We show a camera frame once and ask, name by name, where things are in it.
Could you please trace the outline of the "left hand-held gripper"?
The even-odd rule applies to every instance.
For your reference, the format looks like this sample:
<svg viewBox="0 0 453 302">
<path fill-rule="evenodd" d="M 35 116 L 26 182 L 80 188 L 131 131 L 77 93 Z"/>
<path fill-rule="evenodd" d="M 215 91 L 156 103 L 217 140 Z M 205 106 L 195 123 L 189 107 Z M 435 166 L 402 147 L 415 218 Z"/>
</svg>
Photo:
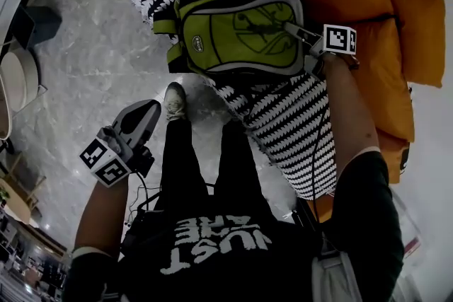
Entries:
<svg viewBox="0 0 453 302">
<path fill-rule="evenodd" d="M 112 149 L 107 141 L 95 137 L 80 153 L 81 162 L 104 187 L 112 187 L 131 173 L 145 178 L 154 162 L 147 143 L 161 115 L 161 104 L 154 99 L 138 101 L 115 118 L 112 127 L 120 130 L 124 141 Z"/>
</svg>

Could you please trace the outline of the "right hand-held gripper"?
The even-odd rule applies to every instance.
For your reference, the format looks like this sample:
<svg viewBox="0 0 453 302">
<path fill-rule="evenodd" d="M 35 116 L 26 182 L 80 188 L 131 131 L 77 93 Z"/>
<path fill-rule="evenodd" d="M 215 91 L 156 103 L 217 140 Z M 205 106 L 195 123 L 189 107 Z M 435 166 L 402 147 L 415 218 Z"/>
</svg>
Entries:
<svg viewBox="0 0 453 302">
<path fill-rule="evenodd" d="M 356 47 L 357 32 L 347 26 L 325 24 L 321 35 L 310 32 L 297 24 L 283 23 L 284 30 L 293 37 L 299 38 L 309 46 L 304 56 L 304 71 L 316 79 L 322 79 L 323 60 L 325 53 L 346 55 L 349 69 L 357 69 Z"/>
</svg>

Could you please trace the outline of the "green black backpack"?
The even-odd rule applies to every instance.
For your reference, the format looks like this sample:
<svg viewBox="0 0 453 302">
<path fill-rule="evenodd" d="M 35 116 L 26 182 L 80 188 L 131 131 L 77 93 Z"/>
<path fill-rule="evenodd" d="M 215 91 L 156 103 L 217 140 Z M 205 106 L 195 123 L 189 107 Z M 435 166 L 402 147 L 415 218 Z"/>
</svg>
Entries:
<svg viewBox="0 0 453 302">
<path fill-rule="evenodd" d="M 176 39 L 171 73 L 295 76 L 304 50 L 286 26 L 303 22 L 301 0 L 175 0 L 154 14 L 153 30 Z"/>
</svg>

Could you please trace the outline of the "person's left forearm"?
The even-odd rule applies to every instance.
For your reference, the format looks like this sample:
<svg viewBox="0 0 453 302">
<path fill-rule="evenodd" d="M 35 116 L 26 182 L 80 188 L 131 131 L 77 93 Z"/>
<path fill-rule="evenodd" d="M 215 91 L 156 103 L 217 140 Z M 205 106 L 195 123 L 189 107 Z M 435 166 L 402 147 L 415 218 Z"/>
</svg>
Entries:
<svg viewBox="0 0 453 302">
<path fill-rule="evenodd" d="M 92 247 L 115 259 L 119 257 L 128 191 L 127 178 L 111 187 L 95 184 L 79 222 L 75 250 Z"/>
</svg>

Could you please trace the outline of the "person's right forearm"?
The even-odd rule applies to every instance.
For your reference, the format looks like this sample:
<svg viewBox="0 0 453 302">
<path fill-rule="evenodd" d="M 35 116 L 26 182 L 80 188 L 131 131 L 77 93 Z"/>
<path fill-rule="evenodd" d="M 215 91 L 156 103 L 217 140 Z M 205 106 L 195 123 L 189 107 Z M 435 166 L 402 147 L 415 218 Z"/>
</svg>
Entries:
<svg viewBox="0 0 453 302">
<path fill-rule="evenodd" d="M 378 151 L 379 142 L 371 113 L 346 61 L 334 54 L 323 55 L 331 128 L 337 171 L 366 151 Z"/>
</svg>

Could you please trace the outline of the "white shoulder bag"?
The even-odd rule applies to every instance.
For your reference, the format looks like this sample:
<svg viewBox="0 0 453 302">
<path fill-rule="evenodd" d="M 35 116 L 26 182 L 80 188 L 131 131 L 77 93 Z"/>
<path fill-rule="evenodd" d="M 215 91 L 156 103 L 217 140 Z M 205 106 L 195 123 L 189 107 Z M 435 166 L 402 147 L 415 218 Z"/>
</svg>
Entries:
<svg viewBox="0 0 453 302">
<path fill-rule="evenodd" d="M 345 252 L 327 252 L 311 263 L 313 302 L 362 302 L 352 263 Z"/>
</svg>

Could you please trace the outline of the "person's left hand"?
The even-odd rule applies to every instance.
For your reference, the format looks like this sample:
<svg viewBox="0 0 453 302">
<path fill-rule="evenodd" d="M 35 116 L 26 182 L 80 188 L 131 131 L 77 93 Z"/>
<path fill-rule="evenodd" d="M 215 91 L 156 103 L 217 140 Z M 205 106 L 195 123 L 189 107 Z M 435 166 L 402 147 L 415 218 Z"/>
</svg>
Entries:
<svg viewBox="0 0 453 302">
<path fill-rule="evenodd" d="M 101 127 L 96 136 L 104 141 L 118 156 L 124 156 L 123 140 L 112 126 Z"/>
</svg>

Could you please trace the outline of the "person's grey shoe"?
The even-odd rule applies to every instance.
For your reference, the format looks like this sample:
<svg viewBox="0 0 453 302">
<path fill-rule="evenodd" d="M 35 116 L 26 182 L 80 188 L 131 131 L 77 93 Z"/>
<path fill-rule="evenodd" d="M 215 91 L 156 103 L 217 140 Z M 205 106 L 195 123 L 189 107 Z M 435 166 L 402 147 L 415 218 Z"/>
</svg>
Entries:
<svg viewBox="0 0 453 302">
<path fill-rule="evenodd" d="M 184 88 L 178 82 L 168 85 L 164 95 L 166 119 L 170 121 L 185 119 L 187 115 L 187 100 Z"/>
</svg>

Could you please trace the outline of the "person's black trousers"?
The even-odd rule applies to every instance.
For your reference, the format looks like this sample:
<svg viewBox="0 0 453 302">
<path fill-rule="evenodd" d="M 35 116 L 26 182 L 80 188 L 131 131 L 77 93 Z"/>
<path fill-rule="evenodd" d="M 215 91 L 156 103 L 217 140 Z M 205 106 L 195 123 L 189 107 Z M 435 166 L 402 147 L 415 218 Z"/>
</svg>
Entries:
<svg viewBox="0 0 453 302">
<path fill-rule="evenodd" d="M 276 220 L 263 196 L 245 129 L 234 120 L 222 129 L 219 175 L 212 196 L 200 172 L 190 121 L 178 119 L 167 124 L 156 208 L 175 219 L 232 215 Z"/>
</svg>

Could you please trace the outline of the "orange cushion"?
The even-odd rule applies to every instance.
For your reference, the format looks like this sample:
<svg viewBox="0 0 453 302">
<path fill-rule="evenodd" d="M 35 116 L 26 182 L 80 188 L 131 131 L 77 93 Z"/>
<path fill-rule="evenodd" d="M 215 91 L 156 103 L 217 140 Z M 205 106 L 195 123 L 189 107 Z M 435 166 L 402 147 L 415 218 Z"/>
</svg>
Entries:
<svg viewBox="0 0 453 302">
<path fill-rule="evenodd" d="M 391 0 L 397 17 L 406 80 L 442 87 L 445 72 L 445 0 Z"/>
<path fill-rule="evenodd" d="M 350 23 L 357 32 L 355 57 L 360 65 L 352 72 L 377 129 L 413 142 L 413 106 L 402 72 L 401 47 L 396 21 Z"/>
</svg>

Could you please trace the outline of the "black white striped blanket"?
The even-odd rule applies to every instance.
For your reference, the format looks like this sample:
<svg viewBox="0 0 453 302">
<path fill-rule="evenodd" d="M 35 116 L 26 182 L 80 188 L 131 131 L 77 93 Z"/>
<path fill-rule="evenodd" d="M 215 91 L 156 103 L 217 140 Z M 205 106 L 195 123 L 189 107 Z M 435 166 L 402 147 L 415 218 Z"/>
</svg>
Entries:
<svg viewBox="0 0 453 302">
<path fill-rule="evenodd" d="M 174 0 L 132 0 L 150 23 Z M 326 85 L 308 74 L 274 84 L 211 86 L 302 199 L 334 190 L 336 163 Z"/>
</svg>

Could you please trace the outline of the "beige round side table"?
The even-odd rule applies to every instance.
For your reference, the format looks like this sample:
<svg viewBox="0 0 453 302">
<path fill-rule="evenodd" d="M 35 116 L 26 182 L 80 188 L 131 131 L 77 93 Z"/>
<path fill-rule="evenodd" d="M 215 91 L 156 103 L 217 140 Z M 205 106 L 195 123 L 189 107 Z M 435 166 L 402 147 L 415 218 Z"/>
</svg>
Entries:
<svg viewBox="0 0 453 302">
<path fill-rule="evenodd" d="M 0 140 L 11 134 L 13 116 L 38 95 L 36 61 L 29 50 L 17 48 L 0 61 Z"/>
</svg>

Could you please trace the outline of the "dark grey waste bin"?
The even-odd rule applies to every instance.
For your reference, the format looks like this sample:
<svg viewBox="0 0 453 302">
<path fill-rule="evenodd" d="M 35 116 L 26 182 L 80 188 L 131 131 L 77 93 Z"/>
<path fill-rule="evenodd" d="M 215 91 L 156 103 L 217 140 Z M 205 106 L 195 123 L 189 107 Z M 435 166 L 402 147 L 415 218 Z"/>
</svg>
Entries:
<svg viewBox="0 0 453 302">
<path fill-rule="evenodd" d="M 23 49 L 52 39 L 62 18 L 48 6 L 19 6 L 11 23 L 11 32 Z"/>
</svg>

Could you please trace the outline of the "person's black printed t-shirt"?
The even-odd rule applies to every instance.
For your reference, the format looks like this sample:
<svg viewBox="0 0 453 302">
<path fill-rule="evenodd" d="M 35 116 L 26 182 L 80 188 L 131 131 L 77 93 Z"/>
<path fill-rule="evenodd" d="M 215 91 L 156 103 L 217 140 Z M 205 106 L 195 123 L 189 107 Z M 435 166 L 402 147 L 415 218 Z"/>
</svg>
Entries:
<svg viewBox="0 0 453 302">
<path fill-rule="evenodd" d="M 363 302 L 389 302 L 404 247 L 388 171 L 378 151 L 342 172 L 326 231 L 346 253 Z M 120 261 L 76 251 L 63 302 L 310 301 L 318 248 L 305 229 L 257 216 L 182 219 L 147 238 Z"/>
</svg>

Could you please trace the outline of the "clear plastic sheet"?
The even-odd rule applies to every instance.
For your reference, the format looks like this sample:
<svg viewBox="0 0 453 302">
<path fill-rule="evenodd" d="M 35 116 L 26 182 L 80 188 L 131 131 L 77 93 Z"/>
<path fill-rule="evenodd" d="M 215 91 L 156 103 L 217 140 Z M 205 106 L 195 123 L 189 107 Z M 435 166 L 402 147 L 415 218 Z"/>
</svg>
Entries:
<svg viewBox="0 0 453 302">
<path fill-rule="evenodd" d="M 398 213 L 401 236 L 404 246 L 404 262 L 415 264 L 420 259 L 422 252 L 422 238 L 420 229 L 411 217 L 403 200 L 398 196 L 394 188 L 391 188 L 393 201 Z"/>
</svg>

